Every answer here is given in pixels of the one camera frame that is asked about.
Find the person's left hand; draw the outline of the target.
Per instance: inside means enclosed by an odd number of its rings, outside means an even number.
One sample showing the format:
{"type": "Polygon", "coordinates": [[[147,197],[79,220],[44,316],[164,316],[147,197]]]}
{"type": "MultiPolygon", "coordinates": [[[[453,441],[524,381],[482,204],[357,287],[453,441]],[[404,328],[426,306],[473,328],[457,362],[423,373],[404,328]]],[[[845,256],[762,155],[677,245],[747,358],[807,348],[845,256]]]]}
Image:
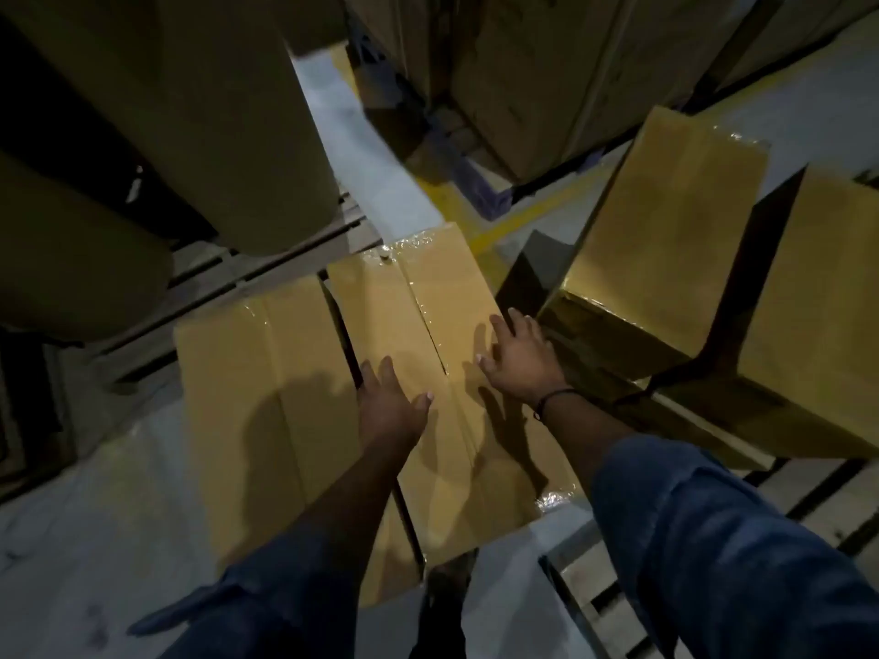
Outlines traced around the person's left hand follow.
{"type": "Polygon", "coordinates": [[[360,438],[369,448],[408,455],[418,444],[426,427],[411,427],[410,407],[413,398],[402,390],[392,358],[385,356],[373,368],[380,382],[379,391],[358,397],[357,390],[360,438]]]}

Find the person's right hand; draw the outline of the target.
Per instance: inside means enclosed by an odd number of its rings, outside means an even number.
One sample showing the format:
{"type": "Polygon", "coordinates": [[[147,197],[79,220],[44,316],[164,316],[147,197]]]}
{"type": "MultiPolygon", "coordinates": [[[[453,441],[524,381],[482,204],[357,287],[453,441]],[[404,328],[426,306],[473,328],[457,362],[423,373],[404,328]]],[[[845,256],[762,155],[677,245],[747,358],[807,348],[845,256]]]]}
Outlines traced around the person's right hand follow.
{"type": "Polygon", "coordinates": [[[492,314],[489,323],[493,342],[488,355],[499,364],[501,379],[496,390],[527,405],[531,409],[544,394],[560,387],[571,387],[557,357],[549,356],[543,348],[543,331],[531,318],[531,341],[517,343],[510,330],[510,319],[492,314]]]}

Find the person's left forearm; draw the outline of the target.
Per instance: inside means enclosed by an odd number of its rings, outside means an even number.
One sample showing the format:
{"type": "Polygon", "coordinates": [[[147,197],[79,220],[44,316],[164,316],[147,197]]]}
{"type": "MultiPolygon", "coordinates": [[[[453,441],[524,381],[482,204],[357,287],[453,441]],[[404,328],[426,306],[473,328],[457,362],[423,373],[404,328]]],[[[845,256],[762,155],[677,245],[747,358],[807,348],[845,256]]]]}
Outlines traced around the person's left forearm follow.
{"type": "Polygon", "coordinates": [[[410,432],[364,454],[291,526],[207,586],[127,629],[136,638],[185,626],[160,659],[353,659],[358,598],[410,432]]]}

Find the person's right forearm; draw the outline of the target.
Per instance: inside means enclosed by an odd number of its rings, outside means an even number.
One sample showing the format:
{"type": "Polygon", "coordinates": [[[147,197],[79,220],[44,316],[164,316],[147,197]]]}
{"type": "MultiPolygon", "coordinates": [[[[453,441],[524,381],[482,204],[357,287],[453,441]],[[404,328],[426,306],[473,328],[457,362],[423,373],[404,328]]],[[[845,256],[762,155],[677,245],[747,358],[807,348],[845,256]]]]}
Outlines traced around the person's right forearm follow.
{"type": "Polygon", "coordinates": [[[624,594],[673,659],[879,659],[879,592],[846,555],[691,445],[612,432],[583,397],[545,425],[586,474],[624,594]]]}

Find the black wristband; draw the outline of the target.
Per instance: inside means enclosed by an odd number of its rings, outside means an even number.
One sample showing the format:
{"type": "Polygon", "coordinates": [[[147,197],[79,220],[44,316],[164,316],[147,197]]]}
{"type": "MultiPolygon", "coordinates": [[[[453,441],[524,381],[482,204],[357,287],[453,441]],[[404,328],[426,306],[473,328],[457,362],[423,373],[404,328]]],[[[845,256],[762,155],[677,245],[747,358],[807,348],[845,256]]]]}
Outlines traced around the black wristband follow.
{"type": "Polygon", "coordinates": [[[539,398],[536,404],[533,406],[533,417],[541,422],[545,423],[544,413],[549,402],[556,397],[573,395],[577,397],[582,397],[583,395],[574,387],[560,387],[549,393],[544,394],[543,397],[539,398]]]}

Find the tall taped cardboard box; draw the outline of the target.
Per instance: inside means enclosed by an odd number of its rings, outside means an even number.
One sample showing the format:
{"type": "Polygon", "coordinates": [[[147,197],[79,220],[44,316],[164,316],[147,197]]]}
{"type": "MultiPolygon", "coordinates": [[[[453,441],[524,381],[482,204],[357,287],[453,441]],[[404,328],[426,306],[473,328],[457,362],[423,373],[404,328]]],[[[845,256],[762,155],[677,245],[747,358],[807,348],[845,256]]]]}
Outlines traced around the tall taped cardboard box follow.
{"type": "Polygon", "coordinates": [[[655,107],[539,312],[563,363],[636,387],[697,358],[768,159],[765,144],[655,107]]]}
{"type": "Polygon", "coordinates": [[[777,457],[879,459],[879,190],[807,165],[761,199],[661,394],[777,457]]]}

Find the blue plastic pallet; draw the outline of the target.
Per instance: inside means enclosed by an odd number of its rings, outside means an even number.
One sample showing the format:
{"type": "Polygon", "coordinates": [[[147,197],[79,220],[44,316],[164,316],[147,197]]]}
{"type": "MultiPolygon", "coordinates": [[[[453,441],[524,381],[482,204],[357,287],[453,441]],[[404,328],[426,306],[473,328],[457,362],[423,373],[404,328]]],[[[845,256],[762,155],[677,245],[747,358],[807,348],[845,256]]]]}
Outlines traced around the blue plastic pallet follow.
{"type": "Polygon", "coordinates": [[[519,202],[542,195],[551,185],[578,176],[599,164],[607,148],[600,146],[566,160],[546,173],[519,181],[491,153],[476,128],[448,100],[428,105],[400,75],[353,12],[346,12],[351,52],[358,70],[380,98],[390,104],[404,126],[426,143],[439,166],[439,176],[455,184],[487,221],[505,216],[519,202]]]}

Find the wooden pallet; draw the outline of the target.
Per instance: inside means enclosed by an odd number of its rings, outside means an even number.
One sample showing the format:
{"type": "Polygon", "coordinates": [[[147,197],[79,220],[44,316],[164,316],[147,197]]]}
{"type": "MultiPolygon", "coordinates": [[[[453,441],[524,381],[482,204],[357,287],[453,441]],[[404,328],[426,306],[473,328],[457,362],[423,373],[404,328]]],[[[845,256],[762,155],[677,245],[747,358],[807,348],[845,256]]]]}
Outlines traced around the wooden pallet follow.
{"type": "Polygon", "coordinates": [[[175,251],[169,288],[145,319],[96,343],[45,347],[56,398],[71,400],[94,388],[131,394],[177,361],[174,331],[182,320],[302,276],[324,273],[329,263],[382,243],[379,231],[347,191],[338,203],[340,209],[329,225],[280,254],[253,256],[217,243],[192,243],[175,251]]]}
{"type": "MultiPolygon", "coordinates": [[[[846,555],[879,590],[879,460],[770,458],[734,469],[787,518],[846,555]]],[[[598,659],[662,659],[621,591],[597,525],[540,559],[563,607],[598,659]]]]}

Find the person's leg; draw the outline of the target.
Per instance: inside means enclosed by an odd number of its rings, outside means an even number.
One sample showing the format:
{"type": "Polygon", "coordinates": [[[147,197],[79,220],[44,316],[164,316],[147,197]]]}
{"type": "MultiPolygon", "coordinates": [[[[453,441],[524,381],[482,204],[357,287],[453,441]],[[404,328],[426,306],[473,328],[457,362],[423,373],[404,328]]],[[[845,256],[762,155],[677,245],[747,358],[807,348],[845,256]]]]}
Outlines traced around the person's leg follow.
{"type": "Polygon", "coordinates": [[[467,659],[462,613],[479,549],[432,567],[418,615],[409,659],[467,659]]]}

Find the large brown carton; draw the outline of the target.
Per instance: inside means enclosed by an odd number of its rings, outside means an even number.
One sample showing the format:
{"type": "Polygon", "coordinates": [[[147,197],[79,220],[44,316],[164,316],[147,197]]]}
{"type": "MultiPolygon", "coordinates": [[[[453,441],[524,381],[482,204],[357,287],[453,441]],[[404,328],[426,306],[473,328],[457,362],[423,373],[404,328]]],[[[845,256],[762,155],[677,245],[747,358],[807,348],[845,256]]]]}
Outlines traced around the large brown carton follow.
{"type": "Polygon", "coordinates": [[[451,95],[518,183],[693,93],[753,0],[458,0],[451,95]]]}
{"type": "Polygon", "coordinates": [[[452,71],[456,0],[342,0],[428,103],[443,97],[452,71]]]}

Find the large brown paper roll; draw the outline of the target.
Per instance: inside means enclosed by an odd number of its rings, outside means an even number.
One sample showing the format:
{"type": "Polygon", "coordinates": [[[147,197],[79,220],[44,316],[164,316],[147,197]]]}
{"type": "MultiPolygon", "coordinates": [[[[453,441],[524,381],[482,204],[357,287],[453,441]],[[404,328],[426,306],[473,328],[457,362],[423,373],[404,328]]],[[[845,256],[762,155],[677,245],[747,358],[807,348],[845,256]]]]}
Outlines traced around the large brown paper roll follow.
{"type": "Polygon", "coordinates": [[[169,245],[0,151],[0,326],[110,338],[162,301],[169,245]]]}
{"type": "Polygon", "coordinates": [[[0,0],[0,13],[218,233],[284,252],[339,188],[277,0],[0,0]]]}

